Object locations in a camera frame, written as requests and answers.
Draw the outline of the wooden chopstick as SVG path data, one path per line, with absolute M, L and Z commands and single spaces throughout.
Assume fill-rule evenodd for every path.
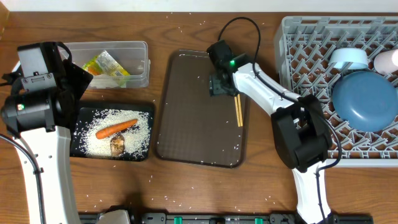
M 234 97 L 234 104 L 235 104 L 235 110 L 236 110 L 237 125 L 238 125 L 238 127 L 241 127 L 242 125 L 241 125 L 241 115 L 239 112 L 240 107 L 239 107 L 239 102 L 238 102 L 238 96 Z
M 237 94 L 237 96 L 238 96 L 238 102 L 239 102 L 239 107 L 240 107 L 240 109 L 239 109 L 239 112 L 240 112 L 240 115 L 241 115 L 241 127 L 243 127 L 243 116 L 242 116 L 242 109 L 241 109 L 241 98 L 240 98 L 240 94 Z

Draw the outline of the foil snack wrapper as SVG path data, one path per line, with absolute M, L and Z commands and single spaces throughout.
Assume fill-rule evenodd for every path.
M 130 73 L 125 70 L 106 50 L 85 63 L 83 69 L 93 76 L 106 74 L 113 77 L 123 77 L 127 82 Z

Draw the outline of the orange carrot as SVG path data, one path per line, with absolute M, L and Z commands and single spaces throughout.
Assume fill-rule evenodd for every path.
M 114 124 L 112 126 L 108 126 L 107 128 L 99 130 L 95 136 L 97 139 L 104 139 L 107 138 L 115 133 L 123 131 L 131 126 L 134 126 L 137 123 L 136 119 L 132 119 L 129 121 L 125 121 L 123 123 Z

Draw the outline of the light blue bowl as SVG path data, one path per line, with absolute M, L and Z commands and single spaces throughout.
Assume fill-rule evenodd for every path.
M 360 70 L 368 68 L 368 56 L 364 50 L 357 48 L 342 48 L 333 51 L 329 65 L 333 68 L 342 69 L 351 64 L 349 70 Z

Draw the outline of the dark blue plate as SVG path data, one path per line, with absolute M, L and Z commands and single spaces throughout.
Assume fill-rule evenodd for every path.
M 332 91 L 338 116 L 357 130 L 377 132 L 397 115 L 397 90 L 374 72 L 353 72 L 339 80 Z

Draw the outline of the white plastic cup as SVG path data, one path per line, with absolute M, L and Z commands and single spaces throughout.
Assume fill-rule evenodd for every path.
M 397 49 L 379 53 L 373 62 L 375 70 L 385 75 L 397 71 L 397 54 Z

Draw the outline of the white tissue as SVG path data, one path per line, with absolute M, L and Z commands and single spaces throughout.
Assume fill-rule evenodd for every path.
M 89 84 L 89 89 L 125 88 L 126 81 L 123 77 L 113 77 L 106 74 L 94 76 Z

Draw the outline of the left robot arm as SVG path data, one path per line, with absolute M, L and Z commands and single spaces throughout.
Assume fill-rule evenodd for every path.
M 70 173 L 70 145 L 80 98 L 93 79 L 62 42 L 18 47 L 19 62 L 2 78 L 11 86 L 1 108 L 18 153 L 31 223 L 80 223 Z

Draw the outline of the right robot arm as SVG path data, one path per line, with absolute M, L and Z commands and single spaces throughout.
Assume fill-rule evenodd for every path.
M 211 95 L 243 93 L 271 117 L 275 149 L 294 175 L 299 217 L 304 223 L 326 223 L 331 209 L 325 161 L 332 140 L 319 100 L 284 88 L 248 55 L 232 53 L 224 40 L 208 47 L 207 53 L 216 71 L 210 77 Z

